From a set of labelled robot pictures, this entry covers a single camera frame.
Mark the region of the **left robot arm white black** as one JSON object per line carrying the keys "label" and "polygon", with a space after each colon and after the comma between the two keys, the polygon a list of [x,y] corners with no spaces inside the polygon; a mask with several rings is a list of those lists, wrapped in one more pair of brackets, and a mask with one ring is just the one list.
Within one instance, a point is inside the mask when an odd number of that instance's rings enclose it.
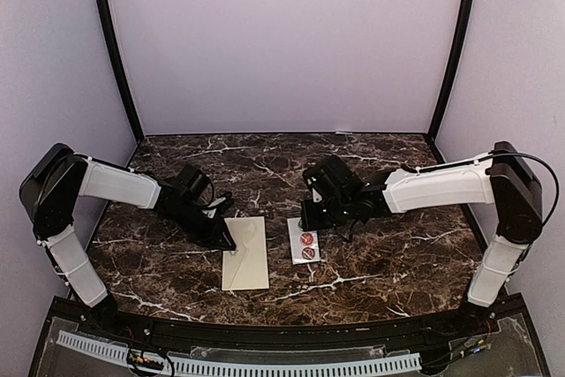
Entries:
{"label": "left robot arm white black", "polygon": [[190,163],[175,176],[158,179],[56,143],[20,184],[19,201],[56,273],[79,302],[93,309],[91,325],[106,338],[116,338],[124,332],[124,317],[109,306],[114,298],[79,241],[77,203],[93,199],[154,211],[176,224],[189,242],[233,252],[237,245],[222,215],[232,206],[232,195],[200,202],[212,188],[210,178]]}

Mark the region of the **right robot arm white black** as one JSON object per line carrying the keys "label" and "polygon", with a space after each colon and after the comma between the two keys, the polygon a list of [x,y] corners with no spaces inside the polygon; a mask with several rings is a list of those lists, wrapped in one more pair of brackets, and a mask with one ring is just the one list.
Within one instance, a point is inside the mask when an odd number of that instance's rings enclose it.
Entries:
{"label": "right robot arm white black", "polygon": [[500,141],[469,159],[379,170],[364,180],[330,155],[303,173],[313,196],[302,201],[299,224],[304,231],[318,231],[428,207],[493,205],[498,217],[494,236],[471,278],[468,303],[450,318],[457,335],[469,336],[485,320],[482,307],[493,304],[555,212],[544,209],[542,184],[529,162],[551,168]]}

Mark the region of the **cream paper envelope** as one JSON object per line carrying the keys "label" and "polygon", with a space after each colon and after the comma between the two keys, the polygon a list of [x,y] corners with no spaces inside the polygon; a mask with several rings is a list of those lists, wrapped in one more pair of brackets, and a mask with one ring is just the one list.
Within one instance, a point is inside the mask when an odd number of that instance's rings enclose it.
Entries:
{"label": "cream paper envelope", "polygon": [[222,256],[222,290],[269,288],[267,242],[263,217],[228,218],[236,250]]}

